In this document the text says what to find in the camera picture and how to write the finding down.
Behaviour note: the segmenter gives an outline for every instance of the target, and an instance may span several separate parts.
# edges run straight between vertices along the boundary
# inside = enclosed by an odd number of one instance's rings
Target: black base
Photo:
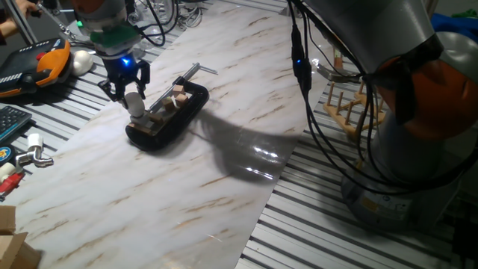
[[[184,81],[182,85],[184,91],[192,94],[192,96],[187,104],[180,108],[155,136],[147,135],[135,128],[126,126],[126,134],[129,140],[138,149],[150,152],[163,149],[172,143],[208,102],[209,92],[205,87],[189,81]]]

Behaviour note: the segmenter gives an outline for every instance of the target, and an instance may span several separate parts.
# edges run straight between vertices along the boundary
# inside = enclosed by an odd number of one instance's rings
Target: blue led light
[[[126,59],[126,58],[122,58],[121,61],[125,64],[125,67],[127,67],[129,65],[129,63],[131,62],[131,60]]]

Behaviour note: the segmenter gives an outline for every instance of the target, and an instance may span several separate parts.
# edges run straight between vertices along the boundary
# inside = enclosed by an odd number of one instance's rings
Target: cardboard box
[[[0,269],[35,269],[41,255],[25,243],[27,232],[15,235],[15,207],[0,206]]]
[[[0,235],[15,232],[15,206],[0,206]]]

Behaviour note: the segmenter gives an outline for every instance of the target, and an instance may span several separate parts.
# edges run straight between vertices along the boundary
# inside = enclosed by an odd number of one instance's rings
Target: marble-patterned mat
[[[290,32],[290,18],[216,3],[152,64],[147,106],[193,62],[219,71],[191,79],[211,98],[180,139],[139,151],[111,103],[22,183],[8,204],[40,268],[233,268],[305,128]]]

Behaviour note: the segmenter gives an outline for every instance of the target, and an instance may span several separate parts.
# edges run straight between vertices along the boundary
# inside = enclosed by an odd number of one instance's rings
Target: white cylinder
[[[30,134],[28,136],[28,149],[33,146],[40,146],[43,148],[43,137],[39,134]]]
[[[139,93],[128,93],[125,96],[125,101],[128,103],[128,112],[133,117],[142,117],[144,115],[144,102]]]
[[[8,179],[9,176],[15,173],[15,166],[11,163],[6,163],[0,167],[0,184],[3,183],[5,179]]]

